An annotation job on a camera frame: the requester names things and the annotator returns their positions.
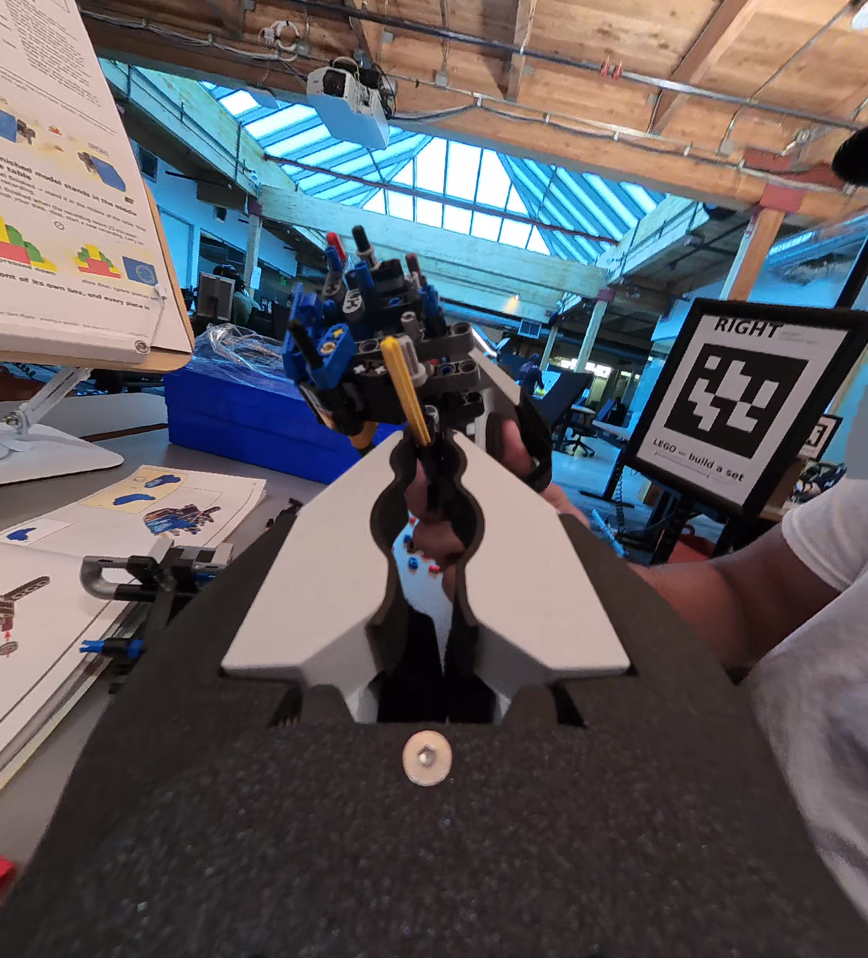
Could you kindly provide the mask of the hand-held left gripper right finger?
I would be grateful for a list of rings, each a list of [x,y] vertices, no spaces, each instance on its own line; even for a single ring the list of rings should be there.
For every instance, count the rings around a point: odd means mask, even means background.
[[[584,564],[601,542],[461,433],[442,514],[463,545],[445,683],[449,722],[499,721],[528,688],[622,677],[625,651]]]

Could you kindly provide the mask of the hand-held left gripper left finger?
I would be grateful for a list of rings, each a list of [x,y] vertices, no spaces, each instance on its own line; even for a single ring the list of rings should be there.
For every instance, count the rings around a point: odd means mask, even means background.
[[[332,687],[358,722],[443,721],[435,623],[405,595],[395,554],[415,474],[411,441],[392,434],[293,516],[225,677]]]

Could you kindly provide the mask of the yellow lego axle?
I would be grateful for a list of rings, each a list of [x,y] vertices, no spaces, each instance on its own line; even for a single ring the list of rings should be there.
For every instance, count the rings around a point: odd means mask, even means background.
[[[416,357],[414,344],[407,335],[389,335],[380,342],[384,367],[392,381],[403,418],[417,446],[427,448],[432,436],[427,425],[426,413],[417,394],[417,385],[424,378]]]

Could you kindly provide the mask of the black blue lego truck model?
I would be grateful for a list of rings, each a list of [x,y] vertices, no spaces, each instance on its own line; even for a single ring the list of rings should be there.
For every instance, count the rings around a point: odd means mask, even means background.
[[[364,456],[379,425],[408,422],[381,350],[392,337],[427,421],[470,433],[485,412],[472,327],[448,322],[416,254],[380,259],[362,225],[352,238],[348,257],[340,237],[328,233],[321,291],[295,291],[284,375],[315,416]]]

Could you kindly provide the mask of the person's right forearm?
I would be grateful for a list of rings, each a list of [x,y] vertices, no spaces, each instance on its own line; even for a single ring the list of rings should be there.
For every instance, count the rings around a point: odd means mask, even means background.
[[[826,614],[840,597],[795,553],[778,525],[731,555],[624,566],[651,586],[711,650],[736,685],[753,688],[778,649],[827,657],[842,629]]]

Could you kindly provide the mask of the grey black lego subassembly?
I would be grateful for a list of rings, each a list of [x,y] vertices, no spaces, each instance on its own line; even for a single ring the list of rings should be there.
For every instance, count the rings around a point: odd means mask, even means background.
[[[151,556],[83,559],[79,579],[84,591],[98,600],[127,607],[113,633],[82,639],[78,648],[95,661],[105,660],[110,695],[120,690],[176,616],[225,570],[232,551],[229,544],[182,546],[166,540]]]

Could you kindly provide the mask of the open lego instruction manual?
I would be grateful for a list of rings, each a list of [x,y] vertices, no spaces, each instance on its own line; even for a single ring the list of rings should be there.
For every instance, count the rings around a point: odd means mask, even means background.
[[[126,611],[80,582],[85,557],[164,557],[223,542],[265,497],[258,478],[142,466],[81,500],[0,531],[0,776],[92,682],[81,652]]]

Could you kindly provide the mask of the person's right hand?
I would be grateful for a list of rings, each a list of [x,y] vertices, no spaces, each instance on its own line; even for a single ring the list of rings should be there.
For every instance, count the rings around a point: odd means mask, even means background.
[[[520,478],[527,476],[534,467],[534,460],[526,449],[519,425],[513,420],[501,423],[502,455],[500,462]],[[551,483],[540,493],[559,514],[571,515],[587,530],[588,517],[568,498],[564,490]],[[465,547],[455,535],[450,521],[435,509],[428,507],[427,479],[422,469],[406,492],[405,501],[410,513],[417,518],[414,531],[416,546],[422,554],[432,557],[440,566],[441,587],[449,600],[454,600],[456,587],[455,566],[464,556]]]

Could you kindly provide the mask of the black office chair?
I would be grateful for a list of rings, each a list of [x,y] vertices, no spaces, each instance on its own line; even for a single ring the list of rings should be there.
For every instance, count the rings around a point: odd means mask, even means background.
[[[556,451],[571,456],[580,454],[583,458],[595,457],[595,450],[587,442],[593,435],[591,423],[595,418],[588,405],[594,381],[595,377],[588,373],[567,370],[560,374],[555,386],[555,391],[559,391],[558,405],[568,402],[553,427]]]

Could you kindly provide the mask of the blue plastic bin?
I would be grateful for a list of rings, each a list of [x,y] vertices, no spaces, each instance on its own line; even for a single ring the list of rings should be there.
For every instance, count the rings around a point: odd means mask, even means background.
[[[185,367],[164,377],[171,442],[330,484],[358,461],[299,392],[271,391]]]

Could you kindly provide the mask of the black-framed marker sign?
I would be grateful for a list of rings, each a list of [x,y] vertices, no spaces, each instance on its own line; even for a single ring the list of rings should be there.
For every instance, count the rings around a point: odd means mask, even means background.
[[[624,463],[757,516],[867,343],[867,310],[696,298]]]

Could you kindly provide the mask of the clear plastic bags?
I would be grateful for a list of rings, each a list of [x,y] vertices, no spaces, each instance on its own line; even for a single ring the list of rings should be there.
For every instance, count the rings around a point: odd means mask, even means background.
[[[195,338],[192,360],[223,362],[265,376],[284,375],[282,342],[230,322],[209,324]]]

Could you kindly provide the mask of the small marker sign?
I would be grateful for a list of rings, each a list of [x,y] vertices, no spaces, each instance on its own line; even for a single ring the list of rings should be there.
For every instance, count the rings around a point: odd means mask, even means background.
[[[810,437],[801,447],[798,453],[799,458],[805,461],[822,461],[842,422],[840,416],[823,414],[814,425]]]

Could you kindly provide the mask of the white document stand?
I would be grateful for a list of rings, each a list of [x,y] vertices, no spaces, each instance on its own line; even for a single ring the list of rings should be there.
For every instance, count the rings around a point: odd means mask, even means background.
[[[144,374],[167,374],[188,364],[195,338],[171,261],[168,243],[157,204],[149,187],[145,189],[158,243],[164,255],[167,279],[156,285],[157,299],[164,315],[173,304],[177,318],[172,321],[187,339],[184,350],[157,348],[141,342],[139,363],[110,357],[89,357],[88,346],[75,346],[74,354],[0,352],[0,362],[30,362],[57,366],[57,372],[32,398],[24,401],[0,422],[0,486],[39,481],[79,473],[99,473],[122,466],[124,458],[104,447],[53,427],[41,425],[44,416],[61,403],[93,368]]]

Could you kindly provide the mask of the white ceiling projector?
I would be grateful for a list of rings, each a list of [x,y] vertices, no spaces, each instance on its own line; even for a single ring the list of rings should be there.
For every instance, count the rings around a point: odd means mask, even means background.
[[[390,126],[379,80],[364,77],[355,59],[337,57],[307,74],[307,100],[334,139],[385,150]]]

